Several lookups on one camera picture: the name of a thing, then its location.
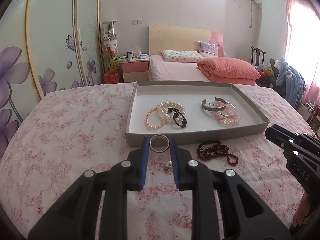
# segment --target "metal bangle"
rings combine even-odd
[[[155,149],[151,146],[152,141],[153,141],[155,138],[157,138],[157,137],[163,137],[163,138],[167,141],[167,144],[165,145],[165,150],[158,151],[158,150],[155,150]],[[156,153],[163,153],[163,152],[165,152],[167,149],[169,149],[169,145],[170,145],[170,141],[169,141],[168,137],[165,136],[165,135],[163,135],[163,134],[156,134],[156,135],[152,136],[152,137],[150,138],[150,141],[149,141],[150,149],[153,150],[153,151],[156,152]]]
[[[202,100],[201,102],[201,106],[204,110],[207,110],[207,111],[211,111],[211,112],[220,112],[220,111],[223,111],[224,109],[226,109],[226,105],[229,105],[229,106],[232,106],[233,108],[234,105],[227,102],[226,100],[224,100],[223,98],[215,98],[214,100],[216,101],[220,101],[222,103],[224,103],[224,106],[221,106],[221,107],[210,107],[210,106],[206,106],[205,103],[207,102],[207,99],[204,99]]]

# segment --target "cloth on nightstand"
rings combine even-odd
[[[285,79],[285,100],[294,108],[300,106],[303,92],[307,90],[303,77],[295,68],[288,65],[282,58],[280,60],[279,74],[276,85],[281,86]]]

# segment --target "tray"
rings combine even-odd
[[[236,127],[222,127],[212,114],[201,107],[203,99],[207,102],[220,97],[232,103],[241,120]],[[165,124],[157,130],[148,130],[145,117],[150,109],[161,102],[175,101],[185,107],[188,125],[180,128]],[[161,122],[159,115],[152,113],[149,121],[155,125]],[[269,119],[236,86],[226,83],[200,81],[139,81],[132,92],[126,125],[126,138],[129,146],[141,146],[143,138],[155,134],[173,137],[178,144],[200,143],[223,140],[263,132]]]

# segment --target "drawer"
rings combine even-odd
[[[123,73],[124,82],[148,81],[148,71]]]
[[[144,72],[149,70],[149,62],[148,61],[139,61],[139,62],[123,62],[122,63],[122,71],[123,73],[130,72]]]

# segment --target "pink curtain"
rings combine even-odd
[[[308,0],[286,0],[285,60],[303,76],[307,91],[302,103],[320,100],[320,20]]]

